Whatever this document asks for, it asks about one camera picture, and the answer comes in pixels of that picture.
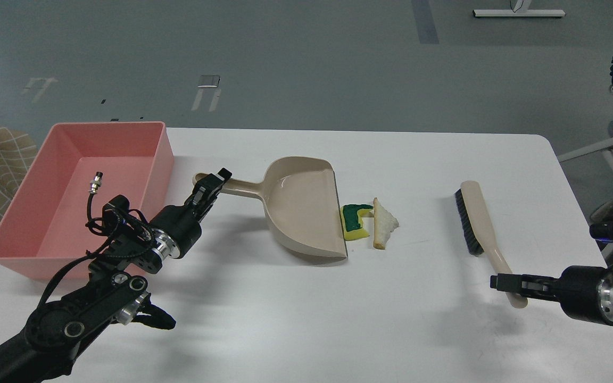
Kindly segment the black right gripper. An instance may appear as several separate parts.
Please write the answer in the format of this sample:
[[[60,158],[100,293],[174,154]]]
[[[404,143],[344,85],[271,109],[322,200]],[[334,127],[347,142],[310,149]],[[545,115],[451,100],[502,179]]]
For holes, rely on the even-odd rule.
[[[491,276],[491,288],[556,302],[572,319],[610,326],[599,300],[599,286],[608,274],[608,269],[602,267],[579,265],[568,267],[557,278],[498,273]]]

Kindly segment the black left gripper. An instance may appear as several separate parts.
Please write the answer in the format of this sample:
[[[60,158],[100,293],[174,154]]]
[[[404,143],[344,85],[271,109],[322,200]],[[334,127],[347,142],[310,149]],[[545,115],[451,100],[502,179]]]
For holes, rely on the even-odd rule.
[[[164,233],[173,243],[168,257],[180,259],[200,239],[201,222],[231,177],[232,173],[226,168],[217,173],[197,173],[194,176],[194,196],[190,195],[182,205],[165,206],[150,221],[151,227]]]

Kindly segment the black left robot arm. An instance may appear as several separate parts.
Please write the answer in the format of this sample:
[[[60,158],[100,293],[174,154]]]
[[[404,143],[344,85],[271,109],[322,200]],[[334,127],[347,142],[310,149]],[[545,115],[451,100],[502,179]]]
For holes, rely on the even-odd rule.
[[[172,330],[177,323],[152,303],[146,278],[127,267],[156,274],[166,259],[187,254],[231,175],[226,168],[204,175],[182,205],[168,205],[151,220],[124,195],[107,202],[100,217],[87,212],[88,230],[104,242],[58,270],[22,330],[0,345],[0,382],[70,375],[77,358],[112,324]]]

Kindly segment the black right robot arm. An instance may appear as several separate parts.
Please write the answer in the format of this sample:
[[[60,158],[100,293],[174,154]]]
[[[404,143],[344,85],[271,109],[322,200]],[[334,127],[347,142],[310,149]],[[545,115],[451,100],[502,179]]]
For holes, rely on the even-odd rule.
[[[590,235],[613,251],[613,220],[590,227]],[[495,233],[482,237],[480,244],[492,263],[490,287],[504,293],[515,308],[525,308],[530,299],[558,303],[571,319],[613,326],[613,255],[607,267],[572,265],[558,277],[515,274],[497,247]]]

